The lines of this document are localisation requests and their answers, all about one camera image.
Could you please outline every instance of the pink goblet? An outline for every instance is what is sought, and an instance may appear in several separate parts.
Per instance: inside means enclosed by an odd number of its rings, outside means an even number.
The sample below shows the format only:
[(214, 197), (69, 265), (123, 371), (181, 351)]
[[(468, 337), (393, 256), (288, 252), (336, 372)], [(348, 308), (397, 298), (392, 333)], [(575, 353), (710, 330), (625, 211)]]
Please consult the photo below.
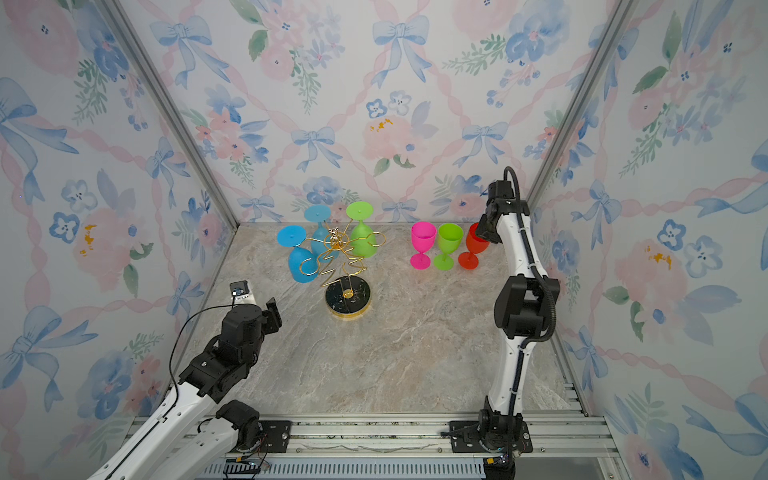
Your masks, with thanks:
[(437, 229), (430, 222), (418, 222), (414, 223), (411, 227), (411, 242), (413, 248), (418, 252), (411, 257), (411, 265), (417, 270), (424, 270), (429, 268), (429, 264), (432, 262), (424, 252), (429, 251), (432, 245), (435, 244), (435, 238), (437, 237)]

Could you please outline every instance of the marble tabletop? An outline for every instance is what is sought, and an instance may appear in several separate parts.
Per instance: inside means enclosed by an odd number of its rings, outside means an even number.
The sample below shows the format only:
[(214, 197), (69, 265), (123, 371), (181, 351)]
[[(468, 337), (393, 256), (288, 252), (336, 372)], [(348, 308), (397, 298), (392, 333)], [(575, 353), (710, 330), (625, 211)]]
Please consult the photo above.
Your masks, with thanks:
[[(229, 284), (248, 280), (257, 303), (265, 307), (274, 296), (283, 318), (280, 331), (264, 340), (249, 377), (223, 403), (239, 399), (275, 415), (482, 407), (499, 355), (492, 312), (508, 275), (501, 245), (480, 253), (476, 270), (464, 270), (458, 261), (447, 272), (415, 270), (409, 262), (415, 253), (410, 225), (372, 225), (387, 236), (361, 274), (371, 286), (372, 304), (358, 319), (344, 321), (326, 306), (321, 279), (292, 279), (290, 249), (276, 241), (286, 225), (241, 225), (207, 300), (207, 306), (227, 304)], [(315, 230), (302, 225), (310, 235)], [(468, 225), (462, 227), (466, 233)], [(462, 241), (453, 258), (463, 251)], [(432, 258), (438, 254), (436, 245), (428, 252)], [(212, 310), (200, 316), (181, 365), (220, 332), (223, 315)], [(549, 343), (533, 352), (522, 398), (526, 409), (568, 408)]]

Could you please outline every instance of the round black base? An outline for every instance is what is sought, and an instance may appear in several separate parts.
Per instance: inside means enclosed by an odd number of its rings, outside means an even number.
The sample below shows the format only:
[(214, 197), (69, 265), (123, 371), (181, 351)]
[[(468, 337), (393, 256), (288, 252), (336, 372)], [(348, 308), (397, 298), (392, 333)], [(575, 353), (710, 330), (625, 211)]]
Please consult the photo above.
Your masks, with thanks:
[(359, 276), (341, 276), (326, 289), (326, 304), (334, 315), (351, 319), (371, 303), (371, 287)]

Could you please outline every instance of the floral wallpaper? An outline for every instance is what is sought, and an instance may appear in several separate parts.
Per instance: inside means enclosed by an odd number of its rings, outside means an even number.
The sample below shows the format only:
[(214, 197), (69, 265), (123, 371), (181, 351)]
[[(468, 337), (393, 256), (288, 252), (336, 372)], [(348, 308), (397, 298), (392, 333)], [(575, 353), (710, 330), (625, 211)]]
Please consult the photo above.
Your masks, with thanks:
[(123, 6), (241, 221), (366, 200), (414, 222), (475, 219), (506, 165), (532, 185), (614, 2)]
[(766, 21), (638, 2), (535, 208), (568, 361), (635, 480), (768, 478)]
[(232, 236), (95, 6), (0, 2), (0, 477), (87, 478)]

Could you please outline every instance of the blue bow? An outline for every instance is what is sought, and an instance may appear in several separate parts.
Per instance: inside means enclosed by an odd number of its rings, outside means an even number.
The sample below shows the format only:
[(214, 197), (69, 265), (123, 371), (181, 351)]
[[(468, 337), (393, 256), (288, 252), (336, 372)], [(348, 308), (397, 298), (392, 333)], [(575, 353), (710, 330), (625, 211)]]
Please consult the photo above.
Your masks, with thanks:
[[(170, 47), (177, 41), (179, 42), (179, 51), (184, 60), (184, 68), (186, 68), (186, 70), (183, 70), (176, 75), (174, 81), (176, 85), (181, 85), (184, 88), (187, 87), (187, 75), (189, 72), (193, 71), (195, 67), (192, 51), (200, 57), (200, 60), (202, 60), (213, 73), (219, 75), (225, 81), (230, 81), (224, 72), (221, 71), (223, 68), (229, 67), (230, 64), (211, 57), (205, 53), (202, 48), (192, 43), (193, 41), (203, 45), (211, 45), (213, 43), (210, 39), (208, 24), (201, 17), (192, 15), (190, 19), (187, 20), (186, 24), (177, 23), (176, 25), (171, 25), (166, 22), (155, 22), (150, 25), (149, 28), (152, 30), (152, 34), (157, 41), (160, 42), (160, 45), (163, 45), (164, 47)], [(185, 38), (190, 42), (189, 45), (184, 42)]]
[(0, 135), (16, 151), (29, 169), (29, 173), (24, 177), (24, 201), (27, 205), (32, 205), (33, 197), (45, 201), (43, 193), (38, 186), (38, 180), (33, 173), (35, 167), (38, 166), (38, 155), (24, 137), (6, 127), (3, 123), (7, 121), (16, 127), (16, 130), (56, 150), (65, 151), (70, 154), (80, 153), (62, 141), (67, 136), (66, 128), (57, 130), (37, 128), (14, 120), (15, 118), (31, 117), (37, 113), (38, 109), (32, 104), (32, 100), (27, 96), (27, 92), (24, 91), (21, 85), (10, 78), (0, 78)]
[(471, 140), (474, 138), (475, 144), (472, 145), (472, 151), (469, 152), (469, 155), (459, 158), (457, 161), (453, 162), (453, 164), (461, 167), (468, 158), (479, 154), (480, 150), (482, 150), (483, 137), (485, 137), (485, 151), (488, 152), (488, 156), (491, 158), (493, 163), (498, 164), (497, 156), (503, 154), (504, 152), (494, 147), (491, 143), (491, 139), (493, 138), (494, 140), (502, 140), (507, 134), (508, 127), (509, 124), (504, 121), (498, 122), (493, 127), (480, 128), (477, 125), (469, 125), (468, 127), (465, 127), (464, 130), (462, 130), (462, 138), (464, 140)]
[(592, 335), (589, 334), (589, 330), (586, 326), (582, 326), (578, 330), (578, 337), (581, 339), (581, 343), (584, 346), (578, 350), (574, 350), (568, 342), (563, 342), (568, 352), (576, 355), (576, 358), (583, 360), (589, 355), (589, 360), (584, 363), (584, 373), (581, 375), (581, 388), (586, 390), (589, 388), (592, 390), (592, 369), (594, 369), (594, 376), (599, 379), (608, 374), (608, 365), (603, 360), (603, 357), (598, 355), (598, 351), (592, 345)]
[(190, 276), (187, 272), (182, 271), (179, 273), (179, 286), (176, 287), (176, 292), (170, 298), (168, 305), (165, 307), (165, 311), (169, 315), (176, 315), (179, 310), (179, 306), (187, 312), (187, 318), (189, 318), (191, 306), (187, 298), (203, 295), (205, 292), (200, 289), (200, 282), (197, 282), (190, 291), (187, 292), (187, 288), (192, 284)]
[(88, 321), (85, 320), (80, 326), (60, 336), (43, 340), (59, 325), (61, 325), (61, 317), (56, 312), (46, 306), (36, 306), (29, 310), (27, 318), (24, 319), (24, 335), (16, 339), (9, 352), (0, 355), (0, 379), (2, 379), (0, 388), (7, 389), (14, 384), (22, 373), (24, 360), (51, 379), (43, 396), (46, 412), (51, 411), (54, 400), (64, 399), (54, 380), (58, 372), (58, 360), (50, 353), (30, 353), (29, 351), (32, 347), (55, 349), (79, 345), (98, 336), (96, 333), (84, 333), (88, 328)]
[(573, 219), (572, 222), (583, 218), (585, 220), (592, 220), (592, 217), (597, 215), (597, 219), (594, 221), (594, 229), (592, 229), (592, 250), (594, 250), (594, 243), (603, 243), (603, 215), (605, 215), (605, 221), (613, 223), (614, 220), (621, 215), (621, 202), (614, 200), (605, 193), (605, 186), (603, 182), (595, 180), (592, 182), (592, 186), (589, 187), (589, 196), (594, 198), (596, 202), (592, 204), (587, 213), (571, 212)]
[[(768, 172), (768, 140), (757, 148), (752, 156), (752, 166), (757, 170)], [(696, 202), (696, 205), (702, 207), (698, 217), (714, 214), (722, 210), (731, 209), (740, 214), (753, 214), (768, 207), (768, 182), (760, 185), (751, 194), (737, 201), (735, 204), (729, 204), (720, 198), (705, 198)], [(763, 250), (760, 258), (760, 269), (768, 268), (768, 230), (763, 235)]]
[[(418, 15), (407, 24), (398, 23), (395, 25), (392, 22), (376, 22), (373, 24), (373, 41), (377, 45), (386, 45), (392, 42), (392, 54), (389, 56), (389, 67), (386, 70), (381, 70), (377, 73), (373, 77), (373, 80), (371, 80), (371, 85), (377, 84), (379, 88), (381, 88), (386, 75), (400, 66), (402, 53), (400, 51), (399, 38), (412, 41), (417, 45), (424, 45), (427, 42), (428, 34), (429, 20), (424, 15)], [(422, 70), (432, 67), (432, 64), (419, 57), (413, 51), (411, 45), (405, 41), (402, 43), (402, 49), (406, 51), (406, 58), (408, 58), (408, 63), (411, 64), (413, 72), (417, 77), (421, 78), (423, 82), (426, 82)]]
[(165, 180), (168, 182), (168, 208), (176, 207), (176, 200), (174, 199), (174, 176), (170, 174), (173, 170), (182, 177), (189, 177), (189, 173), (184, 169), (187, 163), (174, 164), (168, 160), (174, 156), (174, 150), (170, 146), (170, 142), (166, 137), (160, 137), (160, 141), (157, 142), (157, 151), (154, 152), (153, 157), (147, 159), (147, 166), (144, 168), (152, 178), (157, 178), (160, 172), (163, 172)]
[(275, 200), (269, 195), (262, 195), (259, 198), (238, 198), (237, 203), (243, 208), (253, 208), (253, 218), (249, 221), (255, 222), (259, 220), (263, 214), (266, 214), (272, 220), (280, 223), (282, 215), (276, 214), (270, 210), (275, 207)]
[(385, 212), (392, 212), (392, 222), (399, 221), (400, 214), (402, 214), (409, 222), (418, 222), (418, 218), (408, 213), (415, 212), (418, 206), (419, 202), (412, 198), (405, 202), (384, 202), (382, 204), (382, 210)]
[(333, 145), (336, 143), (336, 135), (333, 133), (333, 129), (331, 127), (323, 127), (323, 128), (320, 128), (318, 131), (296, 130), (294, 132), (291, 132), (290, 137), (293, 139), (293, 143), (296, 145), (306, 144), (306, 147), (310, 153), (309, 157), (296, 167), (297, 170), (306, 172), (306, 168), (310, 164), (310, 162), (317, 158), (318, 148), (320, 149), (321, 152), (323, 152), (323, 156), (330, 163), (332, 163), (336, 168), (341, 168), (337, 160), (339, 160), (342, 156), (334, 154), (332, 151), (328, 150), (323, 145), (321, 145), (321, 144)]

